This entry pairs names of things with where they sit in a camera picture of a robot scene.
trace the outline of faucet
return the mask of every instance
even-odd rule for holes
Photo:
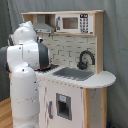
[[[90,57],[91,57],[91,59],[92,59],[92,65],[95,65],[95,58],[94,58],[94,56],[93,56],[93,54],[90,52],[90,51],[83,51],[83,52],[81,52],[81,54],[80,54],[80,62],[77,64],[77,67],[79,68],[79,69],[81,69],[81,70],[84,70],[84,69],[87,69],[87,62],[86,63],[83,63],[82,62],[82,57],[83,57],[83,55],[84,54],[88,54],[88,55],[90,55]]]

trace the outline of toy kitchen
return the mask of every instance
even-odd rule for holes
[[[40,128],[106,128],[107,87],[116,77],[103,71],[103,10],[28,12],[50,50],[52,65],[36,71]]]

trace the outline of microwave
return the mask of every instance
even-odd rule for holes
[[[93,34],[93,15],[91,14],[57,14],[56,31],[66,33]]]

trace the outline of cabinet door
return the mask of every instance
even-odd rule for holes
[[[83,128],[82,89],[47,81],[48,127]]]

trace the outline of wooden frame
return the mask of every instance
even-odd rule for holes
[[[81,34],[81,33],[58,33],[55,32],[54,34],[68,34],[68,35],[84,35],[88,37],[96,37],[96,74],[99,74],[103,71],[103,10],[94,10],[94,11],[65,11],[65,12],[28,12],[22,13],[23,20],[30,20],[34,21],[34,16],[38,14],[93,14],[94,22],[93,34]],[[83,89],[83,103],[84,103],[84,128],[90,128],[90,90]],[[107,117],[107,88],[102,89],[102,128],[106,128],[106,117]]]
[[[0,107],[3,106],[3,105],[5,105],[6,103],[8,103],[8,102],[10,102],[10,101],[11,101],[10,98],[1,101],[1,102],[0,102]]]

